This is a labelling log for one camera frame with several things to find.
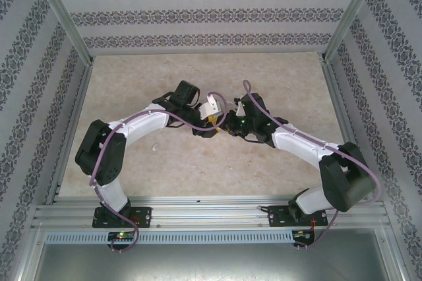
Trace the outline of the aluminium table side rail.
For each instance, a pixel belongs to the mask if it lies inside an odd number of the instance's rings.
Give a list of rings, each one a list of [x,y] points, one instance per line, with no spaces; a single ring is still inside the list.
[[[320,65],[332,101],[334,112],[336,114],[340,132],[342,134],[343,142],[353,142],[357,144],[333,70],[330,64],[327,64],[324,61],[321,61]]]
[[[67,162],[71,153],[71,148],[73,145],[73,140],[78,125],[78,120],[82,111],[84,98],[88,89],[94,62],[95,59],[91,60],[89,65],[85,67],[84,73],[80,78],[73,106],[71,108],[71,113],[67,121],[67,128],[64,133],[63,142],[59,147],[58,157],[53,166],[49,186],[47,187],[46,195],[42,204],[52,204],[57,194],[57,190],[60,190],[59,187],[63,180]]]

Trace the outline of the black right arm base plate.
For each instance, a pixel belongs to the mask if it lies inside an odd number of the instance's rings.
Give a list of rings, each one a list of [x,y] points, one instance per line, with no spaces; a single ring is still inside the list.
[[[305,227],[312,225],[325,227],[328,225],[328,218],[325,210],[319,210],[312,214],[291,212],[288,205],[262,206],[261,211],[266,211],[270,227]]]

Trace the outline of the aluminium frame post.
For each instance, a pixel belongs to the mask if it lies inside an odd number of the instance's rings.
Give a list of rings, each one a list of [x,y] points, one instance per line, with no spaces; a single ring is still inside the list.
[[[349,5],[340,19],[340,22],[337,25],[326,49],[323,53],[318,55],[322,63],[327,63],[333,58],[333,55],[335,54],[338,46],[341,44],[341,41],[346,35],[364,1],[365,0],[351,0],[349,2]]]
[[[85,65],[91,64],[93,57],[91,56],[82,36],[80,35],[70,13],[62,0],[47,0],[53,9],[57,19],[63,26],[70,41],[78,52],[79,57]]]

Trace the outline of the right circuit board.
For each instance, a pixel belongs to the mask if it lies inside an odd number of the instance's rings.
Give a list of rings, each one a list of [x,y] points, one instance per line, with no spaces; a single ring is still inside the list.
[[[315,241],[315,233],[313,230],[293,230],[293,240],[296,243],[310,245]]]

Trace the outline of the sheet metal tray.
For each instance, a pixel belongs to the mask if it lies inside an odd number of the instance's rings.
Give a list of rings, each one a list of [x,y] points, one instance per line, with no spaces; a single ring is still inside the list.
[[[331,230],[316,245],[137,245],[123,254],[88,232],[30,234],[13,281],[415,281],[387,228]]]

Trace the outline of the left circuit board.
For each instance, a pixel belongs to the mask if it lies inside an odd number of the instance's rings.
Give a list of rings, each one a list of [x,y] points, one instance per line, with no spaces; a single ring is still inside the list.
[[[122,242],[132,242],[135,238],[134,232],[109,232],[107,236],[108,242],[116,242],[116,241],[122,241]]]

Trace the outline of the circuit board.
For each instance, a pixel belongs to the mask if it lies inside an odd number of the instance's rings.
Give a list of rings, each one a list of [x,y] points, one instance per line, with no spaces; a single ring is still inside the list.
[[[296,243],[310,245],[315,241],[315,233],[313,230],[293,230],[293,240]]]
[[[116,241],[122,241],[122,242],[132,242],[135,238],[134,232],[109,232],[107,236],[108,242],[116,242]]]

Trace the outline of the aluminium mounting rail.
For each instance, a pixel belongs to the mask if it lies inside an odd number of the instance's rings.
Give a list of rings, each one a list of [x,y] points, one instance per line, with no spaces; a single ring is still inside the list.
[[[288,197],[215,196],[215,197],[131,197],[133,206],[150,207],[151,230],[266,230],[268,218],[261,207],[286,205]],[[94,197],[57,197],[51,205],[40,205],[31,229],[89,230],[99,200]],[[327,212],[334,229],[381,228],[390,225],[382,202],[355,206],[335,215]]]

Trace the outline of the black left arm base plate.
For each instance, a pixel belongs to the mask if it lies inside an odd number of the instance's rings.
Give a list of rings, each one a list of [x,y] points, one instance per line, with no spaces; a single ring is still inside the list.
[[[126,207],[120,212],[138,228],[149,228],[152,217],[152,209],[150,207]],[[118,217],[104,206],[95,209],[92,220],[93,228],[132,228],[133,225]]]

